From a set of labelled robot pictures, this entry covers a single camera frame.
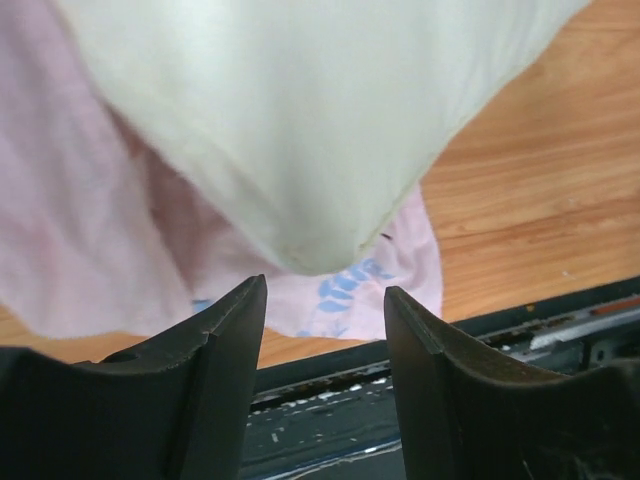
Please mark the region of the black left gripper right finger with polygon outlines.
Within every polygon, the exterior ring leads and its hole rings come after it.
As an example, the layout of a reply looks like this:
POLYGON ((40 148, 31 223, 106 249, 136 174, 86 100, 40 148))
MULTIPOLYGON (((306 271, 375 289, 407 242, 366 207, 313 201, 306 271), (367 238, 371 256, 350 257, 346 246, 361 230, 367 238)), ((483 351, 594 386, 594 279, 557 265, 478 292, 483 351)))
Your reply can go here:
POLYGON ((635 479, 639 364, 573 376, 527 365, 404 290, 384 317, 410 479, 635 479))

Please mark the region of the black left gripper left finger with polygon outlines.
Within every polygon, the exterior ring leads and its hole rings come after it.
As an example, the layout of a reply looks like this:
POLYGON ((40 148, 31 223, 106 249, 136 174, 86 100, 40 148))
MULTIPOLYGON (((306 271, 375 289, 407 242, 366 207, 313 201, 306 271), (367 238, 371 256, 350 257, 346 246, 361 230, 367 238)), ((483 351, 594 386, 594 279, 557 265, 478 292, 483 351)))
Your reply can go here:
POLYGON ((235 479, 265 323, 254 276, 99 363, 1 351, 5 479, 235 479))

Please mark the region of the pink blue printed pillowcase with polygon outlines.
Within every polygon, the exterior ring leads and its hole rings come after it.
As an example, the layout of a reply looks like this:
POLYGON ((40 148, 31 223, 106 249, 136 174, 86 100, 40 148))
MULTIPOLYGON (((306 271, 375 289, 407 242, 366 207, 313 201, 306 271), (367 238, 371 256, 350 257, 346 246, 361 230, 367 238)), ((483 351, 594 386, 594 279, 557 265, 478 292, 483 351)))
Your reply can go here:
POLYGON ((260 274, 266 324, 287 336, 381 339, 390 285, 442 310, 419 192, 348 269, 282 270, 100 101, 51 3, 3 2, 2 304, 49 338, 153 336, 260 274))

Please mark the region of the cream white pillow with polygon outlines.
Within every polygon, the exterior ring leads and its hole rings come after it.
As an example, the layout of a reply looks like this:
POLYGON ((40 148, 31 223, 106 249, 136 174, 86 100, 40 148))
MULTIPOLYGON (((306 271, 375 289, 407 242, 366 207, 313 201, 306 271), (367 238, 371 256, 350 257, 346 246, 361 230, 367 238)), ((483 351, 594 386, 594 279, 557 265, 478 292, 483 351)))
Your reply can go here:
POLYGON ((60 1, 105 101, 270 262, 358 262, 580 1, 60 1))

